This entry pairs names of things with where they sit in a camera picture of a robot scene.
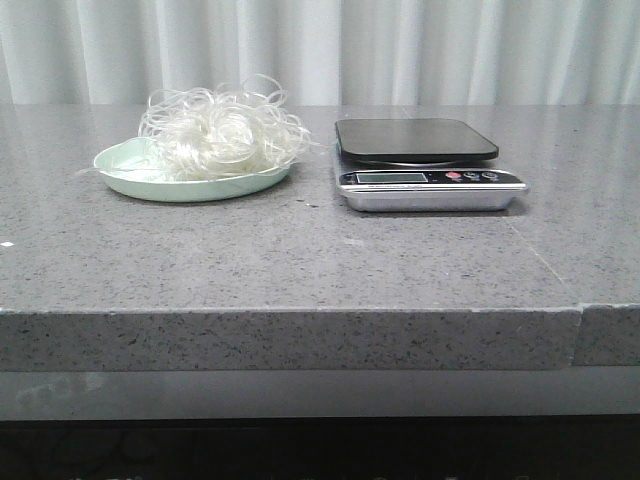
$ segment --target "digital scale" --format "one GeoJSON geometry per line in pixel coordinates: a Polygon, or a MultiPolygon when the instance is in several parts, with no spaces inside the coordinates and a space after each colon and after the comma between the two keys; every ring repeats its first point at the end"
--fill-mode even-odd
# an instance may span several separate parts
{"type": "Polygon", "coordinates": [[[502,210],[527,191],[512,173],[482,168],[498,147],[443,118],[336,122],[339,192],[355,210],[502,210]]]}

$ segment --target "tangled white strands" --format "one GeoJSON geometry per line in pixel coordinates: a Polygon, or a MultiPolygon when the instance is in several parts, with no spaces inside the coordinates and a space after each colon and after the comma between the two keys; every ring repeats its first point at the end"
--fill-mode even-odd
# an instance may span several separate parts
{"type": "Polygon", "coordinates": [[[269,174],[290,165],[311,145],[301,120],[282,105],[287,92],[274,79],[255,75],[239,90],[158,90],[149,97],[139,136],[152,142],[149,156],[167,180],[216,180],[269,174]],[[275,85],[269,95],[247,90],[254,77],[275,85]]]}

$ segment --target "lcd display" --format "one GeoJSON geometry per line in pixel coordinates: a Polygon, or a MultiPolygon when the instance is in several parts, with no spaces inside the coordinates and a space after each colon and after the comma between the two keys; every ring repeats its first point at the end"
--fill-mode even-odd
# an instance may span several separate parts
{"type": "Polygon", "coordinates": [[[358,183],[427,183],[427,177],[418,172],[356,173],[358,183]]]}

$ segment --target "curtain fold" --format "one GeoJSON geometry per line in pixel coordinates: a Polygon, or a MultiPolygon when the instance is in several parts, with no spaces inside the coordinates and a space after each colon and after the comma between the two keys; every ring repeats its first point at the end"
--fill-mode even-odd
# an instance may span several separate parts
{"type": "Polygon", "coordinates": [[[640,0],[3,0],[0,102],[640,104],[640,0]]]}

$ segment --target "dark floor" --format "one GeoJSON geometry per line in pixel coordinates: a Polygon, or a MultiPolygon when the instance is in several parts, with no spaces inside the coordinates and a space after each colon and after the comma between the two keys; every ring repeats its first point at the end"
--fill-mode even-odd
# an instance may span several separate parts
{"type": "Polygon", "coordinates": [[[1,423],[22,479],[636,480],[640,416],[1,423]]]}

